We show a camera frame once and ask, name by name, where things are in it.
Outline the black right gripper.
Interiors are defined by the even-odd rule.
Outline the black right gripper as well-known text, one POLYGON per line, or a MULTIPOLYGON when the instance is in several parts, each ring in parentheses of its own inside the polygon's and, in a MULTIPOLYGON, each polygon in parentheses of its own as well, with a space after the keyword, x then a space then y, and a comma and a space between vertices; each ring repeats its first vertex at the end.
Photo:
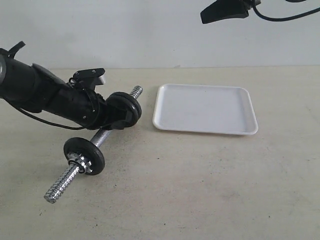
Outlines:
POLYGON ((253 6, 261 4, 261 0, 216 0, 200 13, 203 24, 210 24, 227 19, 244 19, 249 16, 253 6))

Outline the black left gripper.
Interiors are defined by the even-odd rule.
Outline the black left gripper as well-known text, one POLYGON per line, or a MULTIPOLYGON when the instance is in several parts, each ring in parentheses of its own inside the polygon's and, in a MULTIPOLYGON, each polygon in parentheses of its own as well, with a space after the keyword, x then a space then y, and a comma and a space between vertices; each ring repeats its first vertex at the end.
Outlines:
POLYGON ((89 130, 124 130, 135 123, 128 110, 109 110, 103 97, 80 84, 53 84, 49 87, 49 112, 89 130))

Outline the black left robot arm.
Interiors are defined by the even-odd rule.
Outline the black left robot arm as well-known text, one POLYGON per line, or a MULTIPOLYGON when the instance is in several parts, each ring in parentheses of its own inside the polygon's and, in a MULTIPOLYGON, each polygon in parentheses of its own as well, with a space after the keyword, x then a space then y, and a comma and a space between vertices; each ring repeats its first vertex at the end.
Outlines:
POLYGON ((25 46, 18 42, 0 50, 0 97, 23 115, 68 130, 123 130, 142 115, 136 98, 117 91, 104 98, 95 91, 104 85, 104 68, 76 71, 63 81, 43 66, 15 59, 25 46))

